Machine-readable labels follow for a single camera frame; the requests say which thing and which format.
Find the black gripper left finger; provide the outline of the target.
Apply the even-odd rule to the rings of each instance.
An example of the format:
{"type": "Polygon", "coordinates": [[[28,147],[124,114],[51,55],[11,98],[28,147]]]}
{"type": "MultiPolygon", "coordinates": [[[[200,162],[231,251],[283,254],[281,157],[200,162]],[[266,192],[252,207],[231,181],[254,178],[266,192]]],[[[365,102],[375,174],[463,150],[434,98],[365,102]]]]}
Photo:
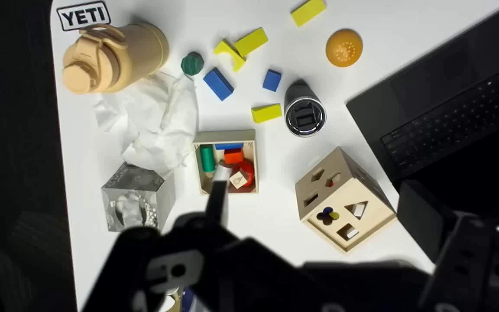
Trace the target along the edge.
{"type": "Polygon", "coordinates": [[[217,180],[207,207],[181,214],[169,233],[122,232],[82,312],[158,312],[176,289],[190,289],[210,312],[288,312],[297,270],[223,225],[228,199],[217,180]]]}

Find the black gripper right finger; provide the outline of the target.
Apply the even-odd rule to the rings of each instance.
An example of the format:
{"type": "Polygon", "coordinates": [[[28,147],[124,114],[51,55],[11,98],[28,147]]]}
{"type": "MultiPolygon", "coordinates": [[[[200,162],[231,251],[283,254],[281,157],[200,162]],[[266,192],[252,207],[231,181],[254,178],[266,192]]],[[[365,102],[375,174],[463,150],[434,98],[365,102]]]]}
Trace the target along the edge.
{"type": "Polygon", "coordinates": [[[403,183],[398,218],[436,263],[423,312],[499,312],[499,228],[456,211],[417,180],[403,183]]]}

